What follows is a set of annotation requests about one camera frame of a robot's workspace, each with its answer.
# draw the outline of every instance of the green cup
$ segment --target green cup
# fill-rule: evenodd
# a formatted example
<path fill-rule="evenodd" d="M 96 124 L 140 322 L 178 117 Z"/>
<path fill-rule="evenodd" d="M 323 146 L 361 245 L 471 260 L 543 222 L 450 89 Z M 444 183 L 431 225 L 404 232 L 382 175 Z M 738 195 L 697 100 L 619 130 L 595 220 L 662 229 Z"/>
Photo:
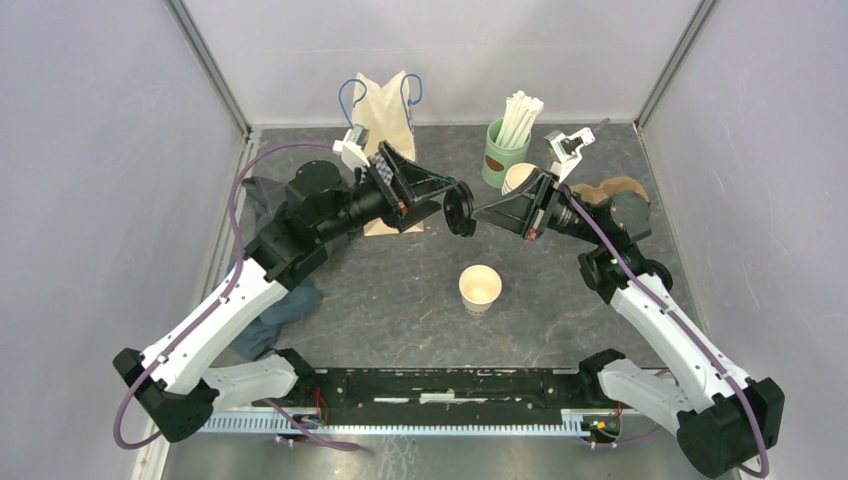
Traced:
<path fill-rule="evenodd" d="M 530 146 L 530 135 L 527 141 L 518 148 L 503 148 L 495 144 L 501 131 L 503 118 L 495 120 L 486 131 L 486 156 L 483 158 L 483 180 L 489 185 L 500 189 L 503 186 L 509 167 L 521 163 L 527 157 L 527 147 Z"/>

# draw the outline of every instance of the brown paper bag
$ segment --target brown paper bag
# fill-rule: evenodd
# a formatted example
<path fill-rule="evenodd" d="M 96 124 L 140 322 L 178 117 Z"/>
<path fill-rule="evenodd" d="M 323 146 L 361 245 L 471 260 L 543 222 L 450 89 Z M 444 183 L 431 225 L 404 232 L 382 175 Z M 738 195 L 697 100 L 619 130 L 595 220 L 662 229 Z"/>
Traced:
<path fill-rule="evenodd" d="M 400 93 L 404 76 L 406 72 L 401 71 L 389 80 L 389 83 L 381 87 L 365 78 L 362 73 L 356 74 L 356 78 L 365 84 L 367 91 L 365 91 L 365 97 L 353 108 L 353 123 L 368 129 L 368 143 L 363 152 L 369 157 L 377 152 L 377 145 L 385 140 L 408 160 L 415 161 L 415 142 L 412 131 L 406 123 L 406 113 L 403 108 L 404 104 L 409 104 L 409 86 L 403 89 L 403 98 Z M 363 92 L 362 84 L 357 82 L 353 91 L 354 100 L 362 97 Z M 404 233 L 423 231 L 424 223 L 422 222 L 410 227 Z M 365 225 L 366 237 L 390 233 L 398 233 L 398 231 L 386 226 L 380 219 Z"/>
<path fill-rule="evenodd" d="M 621 192 L 636 192 L 644 198 L 645 201 L 650 201 L 650 199 L 648 199 L 648 193 L 642 187 L 642 184 L 630 177 L 608 178 L 601 182 L 601 184 L 597 187 L 586 185 L 585 183 L 578 183 L 577 185 L 571 185 L 570 187 L 572 192 L 580 195 L 580 198 L 592 205 L 597 205 L 609 197 Z"/>

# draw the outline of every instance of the white paper cup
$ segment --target white paper cup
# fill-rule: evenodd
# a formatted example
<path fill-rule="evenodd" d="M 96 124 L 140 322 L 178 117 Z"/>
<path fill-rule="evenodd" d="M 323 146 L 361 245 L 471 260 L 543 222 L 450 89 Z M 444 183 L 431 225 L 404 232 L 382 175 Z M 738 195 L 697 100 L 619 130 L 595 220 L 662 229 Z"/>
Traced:
<path fill-rule="evenodd" d="M 482 315 L 501 294 L 501 277 L 485 265 L 474 265 L 459 276 L 462 303 L 472 315 Z"/>
<path fill-rule="evenodd" d="M 536 165 L 532 163 L 516 163 L 509 167 L 509 170 L 506 172 L 506 178 L 504 179 L 504 185 L 501 187 L 501 195 L 506 195 L 520 187 L 524 183 L 524 180 L 527 180 L 527 177 L 533 173 L 534 168 L 536 168 Z"/>

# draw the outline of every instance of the white wall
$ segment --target white wall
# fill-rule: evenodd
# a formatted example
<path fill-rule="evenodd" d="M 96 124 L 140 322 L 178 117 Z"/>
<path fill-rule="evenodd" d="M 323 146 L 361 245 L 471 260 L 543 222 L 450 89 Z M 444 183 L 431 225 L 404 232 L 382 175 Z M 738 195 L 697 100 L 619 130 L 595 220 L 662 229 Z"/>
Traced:
<path fill-rule="evenodd" d="M 786 392 L 777 478 L 848 458 L 848 6 L 721 2 L 646 128 L 716 343 Z"/>
<path fill-rule="evenodd" d="M 128 478 L 112 357 L 197 300 L 240 138 L 164 2 L 0 8 L 0 478 Z"/>
<path fill-rule="evenodd" d="M 341 125 L 344 80 L 401 69 L 424 78 L 419 123 L 491 121 L 518 89 L 548 120 L 631 120 L 698 1 L 186 3 L 251 122 Z"/>

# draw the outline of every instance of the white straw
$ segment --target white straw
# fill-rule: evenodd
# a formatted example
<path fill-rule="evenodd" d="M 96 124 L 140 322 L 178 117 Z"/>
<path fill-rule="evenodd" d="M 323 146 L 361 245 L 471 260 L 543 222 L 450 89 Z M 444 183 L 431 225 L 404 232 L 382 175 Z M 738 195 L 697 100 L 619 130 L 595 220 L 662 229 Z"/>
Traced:
<path fill-rule="evenodd" d="M 502 148 L 514 149 L 527 143 L 530 129 L 544 108 L 544 102 L 528 97 L 519 90 L 506 99 L 501 130 L 495 143 Z"/>

